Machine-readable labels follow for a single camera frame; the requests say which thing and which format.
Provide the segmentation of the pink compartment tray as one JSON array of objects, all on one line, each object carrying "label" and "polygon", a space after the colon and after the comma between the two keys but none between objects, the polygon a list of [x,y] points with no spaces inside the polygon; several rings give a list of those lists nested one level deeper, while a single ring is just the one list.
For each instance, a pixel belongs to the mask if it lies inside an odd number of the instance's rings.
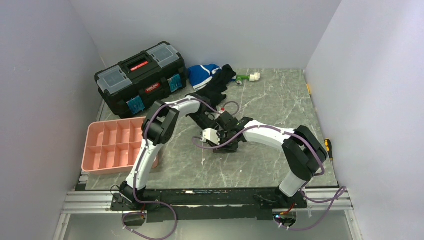
[{"label": "pink compartment tray", "polygon": [[130,172],[143,142],[144,119],[135,117],[90,124],[81,170],[93,175]]}]

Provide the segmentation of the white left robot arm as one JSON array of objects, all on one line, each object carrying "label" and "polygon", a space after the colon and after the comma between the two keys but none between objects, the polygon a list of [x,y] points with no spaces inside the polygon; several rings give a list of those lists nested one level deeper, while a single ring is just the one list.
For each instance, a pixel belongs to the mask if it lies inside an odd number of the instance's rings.
[{"label": "white left robot arm", "polygon": [[173,136],[179,118],[194,115],[209,121],[206,112],[217,113],[219,104],[209,97],[195,93],[176,101],[157,100],[153,104],[142,125],[143,139],[134,166],[119,187],[119,193],[124,197],[123,202],[129,209],[137,210],[143,205],[143,192],[153,163],[161,148]]}]

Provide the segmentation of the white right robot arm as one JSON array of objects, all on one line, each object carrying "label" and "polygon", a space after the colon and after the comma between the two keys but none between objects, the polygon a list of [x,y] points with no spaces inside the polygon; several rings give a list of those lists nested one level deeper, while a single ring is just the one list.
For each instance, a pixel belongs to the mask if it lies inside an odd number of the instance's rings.
[{"label": "white right robot arm", "polygon": [[217,129],[204,130],[202,137],[217,150],[237,146],[239,142],[252,142],[284,153],[289,172],[275,194],[276,203],[282,208],[289,207],[295,201],[295,194],[314,176],[325,173],[324,162],[328,153],[304,125],[280,128],[250,117],[237,120],[228,112],[223,112],[216,121]]}]

